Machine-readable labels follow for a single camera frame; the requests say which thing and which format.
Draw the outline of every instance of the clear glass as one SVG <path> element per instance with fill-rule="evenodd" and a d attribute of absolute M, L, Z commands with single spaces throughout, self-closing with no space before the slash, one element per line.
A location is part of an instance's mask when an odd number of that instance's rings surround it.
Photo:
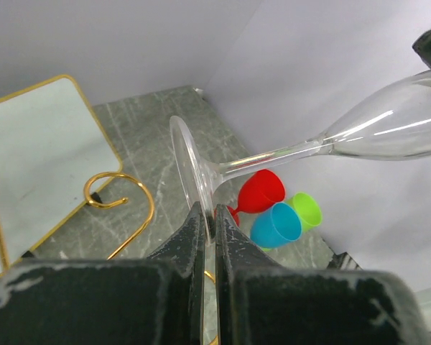
<path fill-rule="evenodd" d="M 233 162 L 215 164 L 200 157 L 181 118 L 173 116 L 170 127 L 185 197 L 190 207 L 201 202 L 210 241 L 212 196 L 219 185 L 231 178 L 314 155 L 369 160 L 409 160 L 431 155 L 431 70 L 375 92 L 312 139 Z"/>

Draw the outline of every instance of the gray marble surface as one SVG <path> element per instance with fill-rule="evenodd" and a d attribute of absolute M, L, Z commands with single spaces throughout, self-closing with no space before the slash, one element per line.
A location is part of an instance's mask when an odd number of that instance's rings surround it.
<path fill-rule="evenodd" d="M 248 156 L 233 132 L 190 87 L 151 93 L 95 106 L 100 122 L 123 162 L 124 172 L 150 189 L 156 203 L 152 223 L 118 257 L 147 256 L 178 229 L 188 213 L 172 152 L 169 120 L 182 117 L 193 133 L 200 154 L 214 162 Z M 215 193 L 216 203 L 235 206 L 237 194 L 248 177 L 224 183 Z M 145 195 L 133 183 L 115 179 L 100 193 L 103 201 L 128 196 L 126 205 L 109 210 L 84 206 L 35 252 L 41 258 L 107 257 L 134 231 L 148 212 Z M 241 230 L 247 233 L 255 219 L 241 214 Z M 333 253 L 316 231 L 269 252 L 291 268 L 326 268 Z M 206 267 L 214 271 L 214 248 L 208 247 Z M 216 334 L 216 292 L 205 285 L 205 341 Z"/>

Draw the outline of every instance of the blue cup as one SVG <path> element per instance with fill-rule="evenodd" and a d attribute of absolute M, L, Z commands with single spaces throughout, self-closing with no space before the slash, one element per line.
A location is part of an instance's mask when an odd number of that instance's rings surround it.
<path fill-rule="evenodd" d="M 286 203 L 275 203 L 255 220 L 251 240 L 261 248 L 277 248 L 302 235 L 300 218 Z"/>

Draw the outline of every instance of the glass base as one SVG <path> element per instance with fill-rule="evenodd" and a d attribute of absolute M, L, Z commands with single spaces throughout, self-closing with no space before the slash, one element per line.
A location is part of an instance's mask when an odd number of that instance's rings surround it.
<path fill-rule="evenodd" d="M 172 116 L 170 127 L 175 160 L 188 207 L 191 208 L 195 202 L 200 202 L 206 226 L 206 240 L 211 242 L 215 237 L 215 231 L 211 230 L 214 229 L 211 175 L 215 172 L 211 171 L 209 163 L 200 157 L 185 122 L 178 116 Z"/>

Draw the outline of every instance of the glass stem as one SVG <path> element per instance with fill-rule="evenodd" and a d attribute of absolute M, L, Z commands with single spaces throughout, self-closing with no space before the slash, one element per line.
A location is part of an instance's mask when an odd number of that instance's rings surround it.
<path fill-rule="evenodd" d="M 328 146 L 328 144 L 323 144 L 322 139 L 309 139 L 293 146 L 219 164 L 218 172 L 223 178 L 222 182 L 224 182 L 231 178 L 255 173 L 261 169 L 274 167 L 293 160 L 299 160 L 300 158 L 322 154 L 321 148 L 324 146 Z"/>

